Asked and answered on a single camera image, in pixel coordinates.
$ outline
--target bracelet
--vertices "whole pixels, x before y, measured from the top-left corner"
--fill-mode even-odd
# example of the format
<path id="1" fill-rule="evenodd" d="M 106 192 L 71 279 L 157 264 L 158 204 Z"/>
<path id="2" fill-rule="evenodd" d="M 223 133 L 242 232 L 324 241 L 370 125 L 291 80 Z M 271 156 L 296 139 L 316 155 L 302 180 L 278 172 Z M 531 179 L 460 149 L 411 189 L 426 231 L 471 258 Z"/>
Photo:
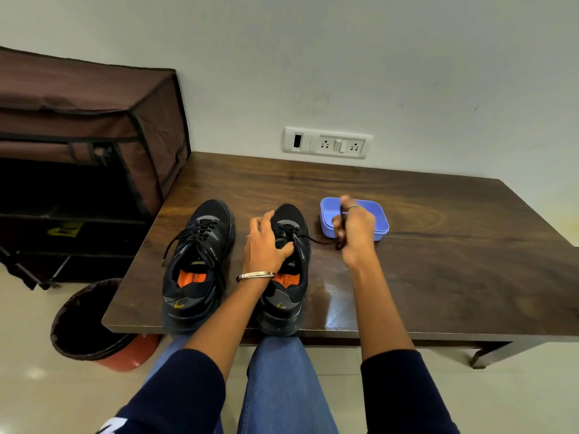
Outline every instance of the bracelet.
<path id="1" fill-rule="evenodd" d="M 240 280 L 244 279 L 254 279 L 259 277 L 275 277 L 276 273 L 271 271 L 256 271 L 256 272 L 246 272 L 245 274 L 238 275 L 235 277 L 235 281 L 239 283 Z"/>

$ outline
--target person's left hand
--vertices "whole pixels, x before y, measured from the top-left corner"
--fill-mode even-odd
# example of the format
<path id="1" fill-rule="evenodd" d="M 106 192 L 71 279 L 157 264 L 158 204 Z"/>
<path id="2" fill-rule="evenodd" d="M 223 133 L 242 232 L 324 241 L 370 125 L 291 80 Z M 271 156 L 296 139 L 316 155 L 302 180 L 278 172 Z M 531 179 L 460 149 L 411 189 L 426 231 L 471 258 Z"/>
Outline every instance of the person's left hand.
<path id="1" fill-rule="evenodd" d="M 252 218 L 250 221 L 250 235 L 243 250 L 243 274 L 256 271 L 278 272 L 284 260 L 293 253 L 293 242 L 288 242 L 282 249 L 276 248 L 276 238 L 271 231 L 273 213 L 272 210 L 261 218 Z"/>

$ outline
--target table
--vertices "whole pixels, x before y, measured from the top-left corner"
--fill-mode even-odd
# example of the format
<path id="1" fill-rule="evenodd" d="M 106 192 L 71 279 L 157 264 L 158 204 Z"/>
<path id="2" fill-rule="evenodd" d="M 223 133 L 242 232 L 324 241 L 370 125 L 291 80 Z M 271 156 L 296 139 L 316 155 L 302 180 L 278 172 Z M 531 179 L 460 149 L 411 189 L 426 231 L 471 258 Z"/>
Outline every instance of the table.
<path id="1" fill-rule="evenodd" d="M 376 244 L 410 336 L 419 346 L 479 348 L 484 368 L 547 341 L 579 341 L 579 252 L 502 181 L 193 153 L 117 291 L 103 323 L 114 332 L 163 333 L 163 252 L 210 198 L 236 217 L 224 273 L 242 270 L 249 220 L 282 203 L 322 240 L 320 201 L 350 194 L 384 209 L 390 232 Z M 351 277 L 332 246 L 312 243 L 306 344 L 359 345 Z M 244 343 L 259 333 L 249 326 Z"/>

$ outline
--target blue jeans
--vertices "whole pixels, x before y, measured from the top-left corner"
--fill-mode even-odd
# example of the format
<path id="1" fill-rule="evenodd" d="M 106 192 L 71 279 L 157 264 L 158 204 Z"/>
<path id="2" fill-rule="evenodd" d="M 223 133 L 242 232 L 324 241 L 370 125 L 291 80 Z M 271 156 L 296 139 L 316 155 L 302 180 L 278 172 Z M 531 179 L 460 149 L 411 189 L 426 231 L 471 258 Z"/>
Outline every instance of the blue jeans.
<path id="1" fill-rule="evenodd" d="M 189 340 L 173 340 L 145 382 Z M 247 369 L 247 387 L 237 434 L 337 434 L 320 381 L 299 338 L 267 337 Z M 222 434 L 221 419 L 215 434 Z"/>

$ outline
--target red trash can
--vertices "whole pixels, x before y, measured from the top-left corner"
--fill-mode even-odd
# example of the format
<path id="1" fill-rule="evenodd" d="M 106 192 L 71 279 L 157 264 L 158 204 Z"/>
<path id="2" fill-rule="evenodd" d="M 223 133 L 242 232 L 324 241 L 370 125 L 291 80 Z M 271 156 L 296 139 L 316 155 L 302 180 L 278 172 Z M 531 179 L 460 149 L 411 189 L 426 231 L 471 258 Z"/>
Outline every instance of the red trash can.
<path id="1" fill-rule="evenodd" d="M 101 324 L 122 279 L 93 283 L 74 294 L 58 311 L 50 341 L 58 353 L 128 372 L 155 353 L 160 335 L 114 333 Z"/>

